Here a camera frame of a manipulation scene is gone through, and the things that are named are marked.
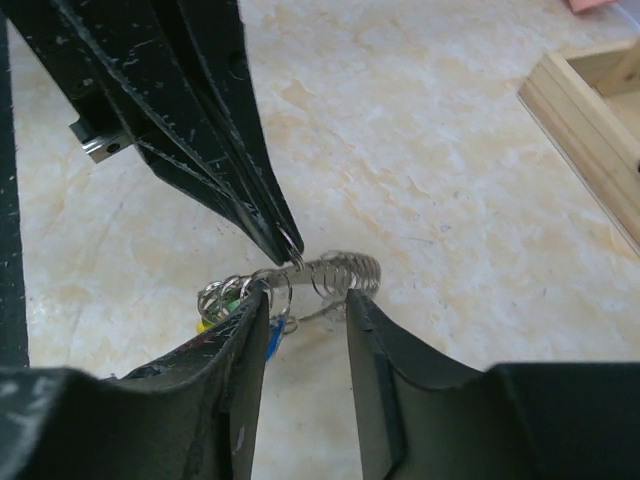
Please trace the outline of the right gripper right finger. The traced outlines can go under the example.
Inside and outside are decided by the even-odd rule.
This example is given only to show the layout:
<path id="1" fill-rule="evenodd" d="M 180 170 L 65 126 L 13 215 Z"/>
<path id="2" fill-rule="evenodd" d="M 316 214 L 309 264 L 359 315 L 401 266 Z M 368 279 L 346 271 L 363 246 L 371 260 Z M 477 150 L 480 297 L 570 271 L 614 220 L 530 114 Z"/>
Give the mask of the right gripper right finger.
<path id="1" fill-rule="evenodd" d="M 358 291 L 346 298 L 367 479 L 635 479 L 635 362 L 499 363 L 441 353 Z"/>

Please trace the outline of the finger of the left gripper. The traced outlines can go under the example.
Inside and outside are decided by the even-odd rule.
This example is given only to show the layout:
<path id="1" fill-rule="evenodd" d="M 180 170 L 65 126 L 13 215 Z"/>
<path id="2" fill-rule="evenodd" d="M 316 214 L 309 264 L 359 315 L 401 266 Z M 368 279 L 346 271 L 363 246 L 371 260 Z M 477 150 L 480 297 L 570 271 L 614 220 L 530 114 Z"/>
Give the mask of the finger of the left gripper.
<path id="1" fill-rule="evenodd" d="M 162 181 L 238 226 L 230 196 L 206 174 L 200 155 L 213 130 L 153 2 L 13 1 L 9 18 L 78 112 L 82 142 L 101 140 L 107 154 L 134 146 Z M 261 250 L 279 265 L 293 258 Z"/>
<path id="2" fill-rule="evenodd" d="M 263 250 L 304 242 L 272 169 L 236 1 L 155 1 L 152 8 L 214 139 L 201 153 L 206 174 L 228 194 Z"/>

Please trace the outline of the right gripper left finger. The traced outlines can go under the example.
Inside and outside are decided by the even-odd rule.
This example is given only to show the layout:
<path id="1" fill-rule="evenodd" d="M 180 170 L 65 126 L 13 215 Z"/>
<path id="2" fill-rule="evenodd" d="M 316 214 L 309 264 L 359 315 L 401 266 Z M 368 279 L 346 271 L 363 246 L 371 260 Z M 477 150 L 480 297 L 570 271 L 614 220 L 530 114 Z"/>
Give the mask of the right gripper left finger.
<path id="1" fill-rule="evenodd" d="M 123 378 L 1 372 L 5 479 L 247 479 L 268 343 L 268 299 Z"/>

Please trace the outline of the large keyring with rings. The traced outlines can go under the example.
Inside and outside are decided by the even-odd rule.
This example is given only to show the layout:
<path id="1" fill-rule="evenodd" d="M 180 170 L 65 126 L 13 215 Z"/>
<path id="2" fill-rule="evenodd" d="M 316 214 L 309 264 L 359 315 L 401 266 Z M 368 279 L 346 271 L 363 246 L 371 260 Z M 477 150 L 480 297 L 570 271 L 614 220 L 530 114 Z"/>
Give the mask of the large keyring with rings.
<path id="1" fill-rule="evenodd" d="M 231 275 L 208 283 L 197 295 L 199 322 L 203 333 L 227 320 L 253 292 L 267 294 L 269 340 L 266 359 L 279 350 L 282 339 L 295 332 L 300 320 L 292 313 L 294 296 L 308 289 L 321 299 L 321 308 L 304 316 L 304 321 L 344 310 L 347 293 L 358 290 L 369 298 L 376 296 L 382 278 L 378 260 L 364 253 L 332 250 L 319 258 L 289 267 L 260 269 L 246 275 Z"/>

